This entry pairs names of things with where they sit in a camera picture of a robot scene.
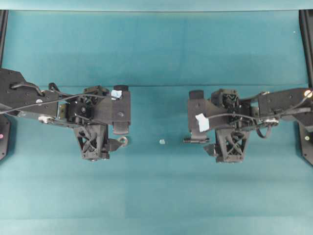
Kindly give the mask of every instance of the black bracket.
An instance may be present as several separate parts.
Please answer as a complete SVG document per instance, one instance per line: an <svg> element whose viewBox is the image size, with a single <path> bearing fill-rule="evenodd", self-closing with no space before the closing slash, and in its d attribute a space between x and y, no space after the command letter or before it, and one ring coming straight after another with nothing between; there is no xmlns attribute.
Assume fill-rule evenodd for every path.
<svg viewBox="0 0 313 235"><path fill-rule="evenodd" d="M8 152L10 126L8 118L0 115L0 160L4 158Z"/></svg>
<svg viewBox="0 0 313 235"><path fill-rule="evenodd" d="M0 10L0 68L2 67L7 21L8 11ZM0 160L6 156L8 151L10 125L10 121L4 115L0 115Z"/></svg>
<svg viewBox="0 0 313 235"><path fill-rule="evenodd" d="M299 23L307 64L309 87L313 88L313 10L300 10ZM309 133L302 125L299 125L299 133L302 157L313 164L313 134Z"/></svg>

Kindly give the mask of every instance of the teal table surface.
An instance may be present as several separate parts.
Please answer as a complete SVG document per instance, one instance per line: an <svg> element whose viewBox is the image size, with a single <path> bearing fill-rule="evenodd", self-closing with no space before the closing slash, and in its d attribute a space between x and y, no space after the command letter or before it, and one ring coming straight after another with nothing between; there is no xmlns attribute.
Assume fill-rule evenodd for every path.
<svg viewBox="0 0 313 235"><path fill-rule="evenodd" d="M262 11L313 8L311 0L1 0L0 9L53 11Z"/></svg>
<svg viewBox="0 0 313 235"><path fill-rule="evenodd" d="M72 130L11 118L0 235L310 235L313 167L295 123L253 132L242 164L182 143L190 90L307 87L297 14L11 11L4 68L73 94L130 84L132 124L128 146L92 163Z"/></svg>

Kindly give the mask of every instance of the metal ring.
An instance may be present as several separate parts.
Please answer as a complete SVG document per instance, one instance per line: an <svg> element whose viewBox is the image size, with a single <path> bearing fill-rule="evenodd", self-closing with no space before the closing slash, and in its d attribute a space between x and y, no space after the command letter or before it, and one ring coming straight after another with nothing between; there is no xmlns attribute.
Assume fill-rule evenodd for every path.
<svg viewBox="0 0 313 235"><path fill-rule="evenodd" d="M128 139L126 136L122 136L120 138L117 139L122 145L122 147L125 147L126 145L128 145Z"/></svg>

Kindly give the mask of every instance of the mounting plate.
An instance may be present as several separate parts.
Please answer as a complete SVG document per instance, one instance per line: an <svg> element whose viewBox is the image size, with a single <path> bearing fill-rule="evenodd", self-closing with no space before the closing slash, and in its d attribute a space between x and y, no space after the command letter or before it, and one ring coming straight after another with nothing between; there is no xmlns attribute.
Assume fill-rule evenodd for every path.
<svg viewBox="0 0 313 235"><path fill-rule="evenodd" d="M308 132L302 125L299 125L302 157L313 164L313 132Z"/></svg>
<svg viewBox="0 0 313 235"><path fill-rule="evenodd" d="M8 152L9 135L11 123L4 115L0 115L0 160L2 160Z"/></svg>

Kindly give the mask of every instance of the hex screw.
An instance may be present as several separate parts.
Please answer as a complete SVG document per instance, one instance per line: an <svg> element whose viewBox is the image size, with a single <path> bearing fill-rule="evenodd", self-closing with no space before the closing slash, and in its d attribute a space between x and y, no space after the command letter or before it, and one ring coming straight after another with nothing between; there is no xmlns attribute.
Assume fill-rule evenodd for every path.
<svg viewBox="0 0 313 235"><path fill-rule="evenodd" d="M119 115L120 117L123 117L124 113L123 112L118 112L117 115Z"/></svg>

